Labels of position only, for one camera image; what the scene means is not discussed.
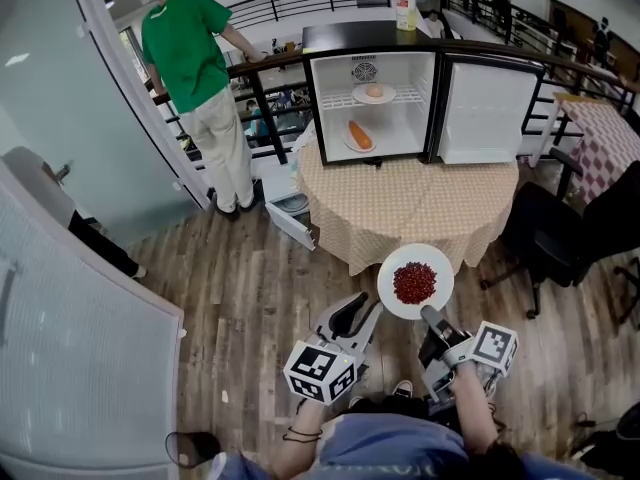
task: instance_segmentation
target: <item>bread roll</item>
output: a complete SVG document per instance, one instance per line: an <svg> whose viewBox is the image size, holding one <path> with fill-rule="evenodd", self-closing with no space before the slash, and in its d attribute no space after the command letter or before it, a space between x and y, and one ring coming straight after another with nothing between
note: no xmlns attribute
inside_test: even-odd
<svg viewBox="0 0 640 480"><path fill-rule="evenodd" d="M379 84L369 84L367 85L367 89L365 90L365 92L370 98L382 98L384 89Z"/></svg>

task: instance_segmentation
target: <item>bottle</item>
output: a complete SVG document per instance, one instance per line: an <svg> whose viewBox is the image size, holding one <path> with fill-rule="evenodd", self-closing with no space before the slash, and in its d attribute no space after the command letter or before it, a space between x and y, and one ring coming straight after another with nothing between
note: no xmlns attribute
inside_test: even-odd
<svg viewBox="0 0 640 480"><path fill-rule="evenodd" d="M396 26L406 31L416 29L416 0L396 0Z"/></svg>

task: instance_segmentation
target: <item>fridge shelf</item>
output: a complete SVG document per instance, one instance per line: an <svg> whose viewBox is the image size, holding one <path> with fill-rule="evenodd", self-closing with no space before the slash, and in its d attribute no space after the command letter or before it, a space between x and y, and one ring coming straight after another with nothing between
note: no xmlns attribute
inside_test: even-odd
<svg viewBox="0 0 640 480"><path fill-rule="evenodd" d="M413 85L392 85L396 90L396 97L388 104L394 103L421 103L424 100ZM352 91L335 91L322 95L322 110L338 108L373 106L361 103L352 96Z"/></svg>

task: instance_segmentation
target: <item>fridge fan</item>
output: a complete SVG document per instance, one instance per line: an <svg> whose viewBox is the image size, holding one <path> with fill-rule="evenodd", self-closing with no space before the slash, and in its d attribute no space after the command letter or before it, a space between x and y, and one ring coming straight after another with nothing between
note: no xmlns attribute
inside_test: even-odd
<svg viewBox="0 0 640 480"><path fill-rule="evenodd" d="M353 69L351 75L355 83L368 84L376 81L378 68L375 55L356 55L352 57Z"/></svg>

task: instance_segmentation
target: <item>sneaker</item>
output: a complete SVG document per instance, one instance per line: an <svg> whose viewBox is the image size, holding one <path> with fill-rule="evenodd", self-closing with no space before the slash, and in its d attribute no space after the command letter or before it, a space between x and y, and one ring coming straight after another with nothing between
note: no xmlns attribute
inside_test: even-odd
<svg viewBox="0 0 640 480"><path fill-rule="evenodd" d="M413 384L410 380L401 380L396 384L396 388L393 390L393 396L403 396L405 398L411 398L413 396Z"/></svg>
<svg viewBox="0 0 640 480"><path fill-rule="evenodd" d="M230 222L235 222L240 218L240 212L238 211L238 207L236 206L235 210L233 210L231 213L229 212L225 212L224 210L221 210L218 205L216 205L216 211L220 214L223 215L225 219L227 219Z"/></svg>
<svg viewBox="0 0 640 480"><path fill-rule="evenodd" d="M351 400L349 400L349 409L351 409L354 405L356 405L360 400L364 400L364 397L354 396Z"/></svg>
<svg viewBox="0 0 640 480"><path fill-rule="evenodd" d="M240 211L243 213L249 213L251 210L253 210L256 205L258 204L258 198L254 195L253 199L251 199L251 202L249 203L249 206L242 206L241 204L238 204L238 206L240 207Z"/></svg>
<svg viewBox="0 0 640 480"><path fill-rule="evenodd" d="M147 275L147 269L144 268L142 265L138 265L138 270L136 271L135 274L133 274L133 278L142 279L146 275Z"/></svg>

